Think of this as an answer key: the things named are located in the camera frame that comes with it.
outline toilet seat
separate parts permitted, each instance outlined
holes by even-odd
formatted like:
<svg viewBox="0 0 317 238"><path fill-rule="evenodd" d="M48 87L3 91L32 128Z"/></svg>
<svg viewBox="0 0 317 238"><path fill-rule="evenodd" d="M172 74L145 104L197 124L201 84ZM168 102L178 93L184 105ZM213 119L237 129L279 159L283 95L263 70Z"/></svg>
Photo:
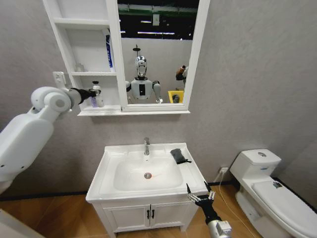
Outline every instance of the toilet seat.
<svg viewBox="0 0 317 238"><path fill-rule="evenodd" d="M310 238L317 238L317 214L279 182L257 182L252 189L287 225Z"/></svg>

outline wall shelf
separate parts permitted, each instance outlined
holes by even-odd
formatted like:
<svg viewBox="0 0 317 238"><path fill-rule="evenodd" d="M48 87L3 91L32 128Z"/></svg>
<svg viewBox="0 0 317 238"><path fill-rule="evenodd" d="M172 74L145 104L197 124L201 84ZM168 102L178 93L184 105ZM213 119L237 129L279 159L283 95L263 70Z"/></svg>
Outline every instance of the wall shelf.
<svg viewBox="0 0 317 238"><path fill-rule="evenodd" d="M77 30L103 30L109 27L107 20L87 20L87 19L74 19L74 18L60 18L53 19L57 26L65 29Z"/></svg>
<svg viewBox="0 0 317 238"><path fill-rule="evenodd" d="M129 116L129 115L166 115L166 114L190 114L189 110L183 111L148 111L148 112L123 112L120 105L114 105L117 108L93 108L86 107L81 110L78 116Z"/></svg>
<svg viewBox="0 0 317 238"><path fill-rule="evenodd" d="M116 76L116 72L72 72L73 76Z"/></svg>

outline drain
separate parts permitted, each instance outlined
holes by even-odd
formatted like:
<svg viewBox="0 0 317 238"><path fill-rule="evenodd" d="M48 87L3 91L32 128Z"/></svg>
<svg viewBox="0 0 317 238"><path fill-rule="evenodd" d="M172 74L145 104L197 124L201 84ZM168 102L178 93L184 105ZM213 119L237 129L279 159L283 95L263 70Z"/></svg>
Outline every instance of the drain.
<svg viewBox="0 0 317 238"><path fill-rule="evenodd" d="M152 178L152 174L151 174L151 173L145 173L145 174L144 174L144 177L145 177L146 179L150 179L150 178Z"/></svg>

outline sink cabinet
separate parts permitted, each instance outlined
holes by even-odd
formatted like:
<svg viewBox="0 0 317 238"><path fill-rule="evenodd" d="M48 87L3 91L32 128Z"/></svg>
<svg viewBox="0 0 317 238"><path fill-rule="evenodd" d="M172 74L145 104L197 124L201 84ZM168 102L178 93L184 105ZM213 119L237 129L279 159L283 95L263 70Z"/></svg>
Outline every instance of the sink cabinet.
<svg viewBox="0 0 317 238"><path fill-rule="evenodd" d="M93 203L93 206L111 238L118 232L164 227L180 227L185 231L198 209L190 201L115 207L111 203Z"/></svg>
<svg viewBox="0 0 317 238"><path fill-rule="evenodd" d="M192 163L177 165L170 153L176 148ZM186 184L195 195L208 192L186 143L151 144L149 150L145 159L144 145L105 147L86 200L111 238L164 227L185 231L198 209L187 197Z"/></svg>

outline sink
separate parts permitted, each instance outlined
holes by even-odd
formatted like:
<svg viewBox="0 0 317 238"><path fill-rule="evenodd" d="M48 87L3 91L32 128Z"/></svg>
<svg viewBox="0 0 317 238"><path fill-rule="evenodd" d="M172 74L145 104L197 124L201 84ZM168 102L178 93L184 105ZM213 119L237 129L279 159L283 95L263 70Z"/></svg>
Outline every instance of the sink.
<svg viewBox="0 0 317 238"><path fill-rule="evenodd" d="M176 164L170 151L179 148L192 163ZM88 190L87 201L205 192L204 178L186 143L106 146Z"/></svg>
<svg viewBox="0 0 317 238"><path fill-rule="evenodd" d="M164 151L151 151L148 156L143 152L131 152L127 161L121 161L114 173L114 187L123 191L171 188L180 186L182 182L178 165Z"/></svg>

